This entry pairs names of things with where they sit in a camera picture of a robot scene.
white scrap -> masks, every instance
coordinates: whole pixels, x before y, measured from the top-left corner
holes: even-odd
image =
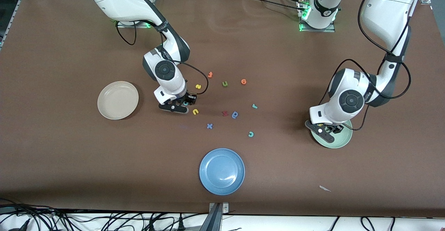
[[[322,185],[320,185],[320,188],[321,188],[322,190],[324,190],[324,191],[329,191],[329,192],[332,192],[332,191],[330,191],[329,189],[327,189],[327,188],[323,187]]]

green plate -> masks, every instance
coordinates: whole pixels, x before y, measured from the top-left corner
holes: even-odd
[[[347,122],[345,122],[348,126],[350,126],[351,128],[353,127],[352,123],[350,120],[348,120]],[[314,139],[321,145],[330,148],[330,149],[338,149],[341,147],[344,147],[346,144],[348,144],[349,141],[351,141],[351,138],[353,137],[353,131],[350,130],[348,127],[345,126],[345,128],[340,132],[340,133],[333,133],[331,134],[331,136],[334,137],[334,142],[333,143],[329,143],[327,141],[325,141],[323,138],[321,138],[320,136],[318,136],[316,133],[314,133],[313,131],[310,132],[312,134],[312,136],[314,137]]]

blue plate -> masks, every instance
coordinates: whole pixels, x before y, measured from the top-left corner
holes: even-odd
[[[244,163],[241,157],[229,149],[212,150],[199,166],[202,185],[218,196],[227,196],[240,188],[244,181]]]

white plate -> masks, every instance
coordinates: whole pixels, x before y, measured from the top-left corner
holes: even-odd
[[[106,118],[124,119],[138,105],[138,90],[129,82],[119,81],[108,84],[99,94],[97,108]]]

brown tabletop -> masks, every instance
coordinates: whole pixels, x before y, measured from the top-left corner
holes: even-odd
[[[242,214],[445,217],[445,49],[429,5],[410,22],[405,96],[370,108],[338,150],[304,127],[343,59],[375,73],[383,58],[358,29],[360,1],[343,0],[335,33],[309,33],[299,32],[295,10],[257,0],[159,0],[190,45],[189,63],[213,72],[190,107],[199,114],[183,115],[158,109],[158,84],[143,69],[143,55],[160,43],[154,29],[138,29],[129,46],[93,0],[22,0],[0,52],[0,195],[60,208],[205,212],[227,201]],[[121,31],[132,41],[132,29]],[[205,85],[179,68],[191,90]],[[140,94],[119,121],[97,110],[114,81]],[[401,70],[395,93],[406,82]],[[246,166],[229,196],[199,180],[202,158],[220,147]]]

